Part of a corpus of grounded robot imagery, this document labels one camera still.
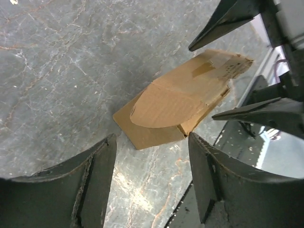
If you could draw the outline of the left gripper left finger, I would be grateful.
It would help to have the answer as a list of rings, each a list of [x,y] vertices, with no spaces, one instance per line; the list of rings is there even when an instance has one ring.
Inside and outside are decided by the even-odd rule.
[[[0,180],[3,228],[104,226],[117,152],[116,136],[32,176]]]

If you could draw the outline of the small cardboard box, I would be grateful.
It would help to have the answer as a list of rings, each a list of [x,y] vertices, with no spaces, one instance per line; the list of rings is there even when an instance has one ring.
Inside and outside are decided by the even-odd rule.
[[[252,64],[244,55],[207,49],[152,81],[113,119],[138,150],[183,140]]]

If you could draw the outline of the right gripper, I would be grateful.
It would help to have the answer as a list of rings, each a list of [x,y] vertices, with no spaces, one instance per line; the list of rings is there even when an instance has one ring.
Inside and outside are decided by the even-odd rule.
[[[268,126],[304,138],[304,2],[302,0],[221,0],[205,28],[191,42],[195,51],[260,14],[270,45],[281,47],[289,71],[276,84],[253,92],[255,104],[214,115],[216,121]]]

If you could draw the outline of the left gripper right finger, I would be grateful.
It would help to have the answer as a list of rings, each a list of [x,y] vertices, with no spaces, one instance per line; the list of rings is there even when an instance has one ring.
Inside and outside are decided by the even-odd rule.
[[[188,137],[199,219],[205,223],[223,201],[232,228],[302,228],[304,181],[249,166],[210,145],[196,133]]]

